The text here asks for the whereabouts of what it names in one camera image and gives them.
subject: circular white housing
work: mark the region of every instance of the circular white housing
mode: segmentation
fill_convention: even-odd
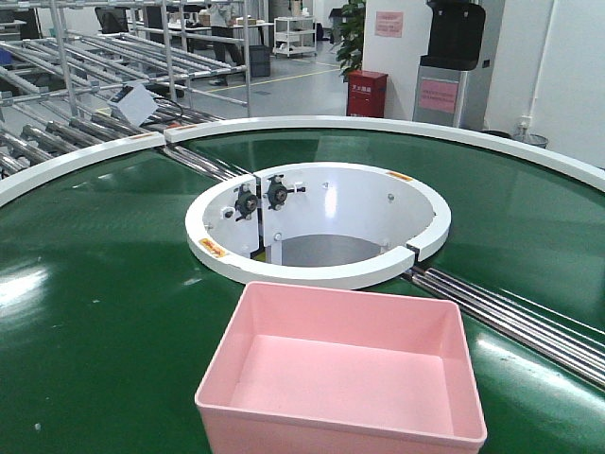
[[[364,288],[436,252],[450,221],[445,200],[406,175],[309,163],[213,186],[185,228],[196,257],[235,281]]]

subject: white pipe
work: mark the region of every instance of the white pipe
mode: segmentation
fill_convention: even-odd
[[[540,85],[542,81],[542,73],[544,71],[545,60],[546,60],[546,50],[549,48],[550,40],[552,37],[552,27],[555,22],[556,10],[557,10],[558,2],[557,0],[552,0],[552,5],[550,7],[550,14],[548,17],[548,26],[546,27],[546,33],[544,35],[544,44],[542,46],[542,56],[540,57],[540,63],[538,64],[538,71],[536,71],[536,78],[533,82],[533,92],[531,93],[531,101],[529,103],[529,111],[527,113],[527,124],[525,126],[525,130],[527,130],[531,126],[531,122],[533,120],[533,115],[536,109],[536,101],[538,100],[538,92],[540,90]]]

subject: white cart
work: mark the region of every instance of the white cart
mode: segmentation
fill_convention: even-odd
[[[315,39],[315,18],[313,16],[276,17],[274,23],[275,47],[277,55],[317,55]]]

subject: green conveyor belt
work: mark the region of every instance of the green conveyor belt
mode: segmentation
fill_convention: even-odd
[[[412,175],[453,212],[434,266],[604,329],[605,197],[581,183],[380,132],[265,131],[191,147],[250,170],[347,161]],[[193,394],[243,288],[185,240],[189,204],[214,183],[144,151],[0,209],[0,453],[210,452]],[[370,290],[425,295],[402,279]],[[603,452],[603,391],[464,323],[489,431],[482,453]]]

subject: wall poster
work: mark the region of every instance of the wall poster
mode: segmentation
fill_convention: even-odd
[[[376,36],[401,38],[403,30],[404,14],[401,11],[376,12],[376,26],[374,28],[374,34]]]

